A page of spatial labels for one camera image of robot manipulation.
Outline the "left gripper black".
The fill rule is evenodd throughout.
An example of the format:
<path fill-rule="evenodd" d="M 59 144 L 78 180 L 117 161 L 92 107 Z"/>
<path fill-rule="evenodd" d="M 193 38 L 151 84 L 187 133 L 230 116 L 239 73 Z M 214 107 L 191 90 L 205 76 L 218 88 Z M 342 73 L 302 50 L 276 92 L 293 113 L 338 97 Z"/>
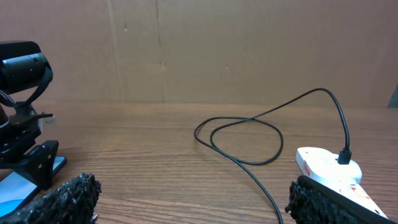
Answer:
<path fill-rule="evenodd" d="M 27 155 L 24 153 L 35 144 L 35 139 L 42 132 L 40 119 L 53 119 L 53 114 L 35 114 L 25 117 L 8 117 L 1 112 L 1 169 L 18 169 L 22 163 L 21 176 L 40 189 L 47 190 L 52 185 L 53 164 L 59 142 L 48 140 L 37 145 Z"/>

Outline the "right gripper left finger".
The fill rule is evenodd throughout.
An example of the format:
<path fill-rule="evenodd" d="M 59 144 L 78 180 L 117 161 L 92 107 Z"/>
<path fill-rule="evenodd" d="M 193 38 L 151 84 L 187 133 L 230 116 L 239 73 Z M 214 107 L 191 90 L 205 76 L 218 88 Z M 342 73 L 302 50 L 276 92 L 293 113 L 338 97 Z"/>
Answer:
<path fill-rule="evenodd" d="M 1 218 L 1 224 L 92 224 L 101 183 L 82 173 Z"/>

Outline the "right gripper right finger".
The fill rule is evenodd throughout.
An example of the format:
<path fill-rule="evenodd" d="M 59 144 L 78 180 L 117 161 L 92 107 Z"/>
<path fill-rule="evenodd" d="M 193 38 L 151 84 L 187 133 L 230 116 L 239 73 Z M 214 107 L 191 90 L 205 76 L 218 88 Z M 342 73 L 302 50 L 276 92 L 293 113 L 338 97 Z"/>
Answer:
<path fill-rule="evenodd" d="M 397 224 L 304 175 L 289 193 L 285 211 L 297 224 Z"/>

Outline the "Samsung Galaxy smartphone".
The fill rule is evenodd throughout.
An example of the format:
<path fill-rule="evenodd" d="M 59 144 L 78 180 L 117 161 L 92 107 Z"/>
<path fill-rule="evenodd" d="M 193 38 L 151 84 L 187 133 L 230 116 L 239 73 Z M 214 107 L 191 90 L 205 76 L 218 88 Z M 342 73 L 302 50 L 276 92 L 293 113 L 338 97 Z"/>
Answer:
<path fill-rule="evenodd" d="M 1 218 L 27 205 L 41 190 L 13 171 L 1 181 Z"/>

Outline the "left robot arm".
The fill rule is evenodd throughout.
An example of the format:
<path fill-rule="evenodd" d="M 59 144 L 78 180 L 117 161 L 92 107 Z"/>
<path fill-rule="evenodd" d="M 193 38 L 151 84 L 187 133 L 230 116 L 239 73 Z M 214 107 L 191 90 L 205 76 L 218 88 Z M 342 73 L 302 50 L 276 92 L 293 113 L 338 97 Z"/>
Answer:
<path fill-rule="evenodd" d="M 38 113 L 32 103 L 53 80 L 49 61 L 33 41 L 1 42 L 1 108 L 13 108 L 8 116 L 1 110 L 1 168 L 12 169 L 40 189 L 52 185 L 53 164 L 59 142 L 38 145 L 43 119 L 51 113 Z"/>

